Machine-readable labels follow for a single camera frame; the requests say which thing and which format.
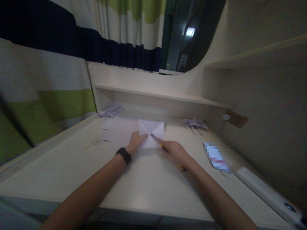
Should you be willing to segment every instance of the black watch strap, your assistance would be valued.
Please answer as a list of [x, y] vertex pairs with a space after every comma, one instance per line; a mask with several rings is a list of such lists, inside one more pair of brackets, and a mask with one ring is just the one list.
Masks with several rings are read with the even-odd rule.
[[132, 161], [132, 157], [131, 155], [125, 150], [125, 148], [120, 148], [115, 155], [120, 154], [122, 155], [122, 157], [124, 158], [125, 162], [127, 163], [127, 165], [130, 164], [130, 162]]

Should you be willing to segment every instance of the curtain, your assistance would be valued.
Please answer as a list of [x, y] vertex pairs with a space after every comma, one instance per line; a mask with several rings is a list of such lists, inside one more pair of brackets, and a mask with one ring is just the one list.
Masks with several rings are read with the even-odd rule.
[[[0, 96], [37, 145], [96, 112], [88, 62], [158, 72], [166, 0], [23, 0], [0, 8]], [[31, 148], [0, 111], [0, 162]]]

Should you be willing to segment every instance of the desk surface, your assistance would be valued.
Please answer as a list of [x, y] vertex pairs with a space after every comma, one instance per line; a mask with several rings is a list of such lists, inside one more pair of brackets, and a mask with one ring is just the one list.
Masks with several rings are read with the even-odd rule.
[[[178, 141], [187, 152], [222, 186], [259, 227], [292, 229], [274, 210], [262, 201], [235, 175], [224, 177], [212, 168], [204, 150], [204, 142], [223, 141], [213, 130], [203, 136], [186, 130], [182, 118], [123, 110], [122, 115], [134, 119], [164, 120], [168, 123], [166, 140]], [[112, 146], [85, 147], [99, 134], [103, 119], [95, 119], [85, 128], [44, 153], [0, 184], [0, 195], [62, 202], [115, 154]], [[247, 164], [233, 151], [231, 161]], [[159, 154], [147, 149], [133, 160], [101, 203], [103, 208], [137, 211], [182, 218], [212, 221], [210, 213], [189, 183], [186, 172], [179, 171]]]

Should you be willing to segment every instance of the wall socket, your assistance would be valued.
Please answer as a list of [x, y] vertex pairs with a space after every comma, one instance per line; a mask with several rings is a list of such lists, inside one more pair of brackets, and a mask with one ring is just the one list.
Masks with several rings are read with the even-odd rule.
[[230, 119], [228, 120], [229, 123], [233, 124], [234, 126], [238, 128], [242, 128], [243, 125], [248, 121], [248, 118], [241, 116], [235, 112], [232, 112], [230, 110], [226, 110], [226, 114], [230, 115]]

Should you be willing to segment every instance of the shelf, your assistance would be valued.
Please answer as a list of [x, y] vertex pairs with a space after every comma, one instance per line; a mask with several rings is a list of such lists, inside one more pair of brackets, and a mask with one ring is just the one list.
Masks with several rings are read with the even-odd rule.
[[96, 88], [102, 88], [102, 89], [108, 89], [108, 90], [114, 90], [114, 91], [120, 91], [120, 92], [126, 92], [126, 93], [133, 93], [133, 94], [141, 94], [141, 95], [147, 95], [147, 96], [154, 96], [154, 97], [161, 97], [161, 98], [167, 98], [167, 99], [173, 99], [173, 100], [179, 100], [179, 101], [185, 101], [185, 102], [193, 102], [197, 104], [206, 104], [206, 105], [213, 105], [218, 107], [225, 107], [233, 109], [236, 106], [229, 105], [225, 103], [221, 103], [214, 99], [207, 99], [200, 96], [194, 96], [194, 95], [187, 95], [187, 94], [180, 94], [180, 93], [172, 93], [172, 92], [166, 92], [166, 91], [160, 91], [150, 88], [139, 88], [139, 87], [132, 87], [127, 85], [120, 85], [120, 84], [95, 84]]
[[205, 64], [213, 69], [258, 69], [307, 63], [307, 34]]

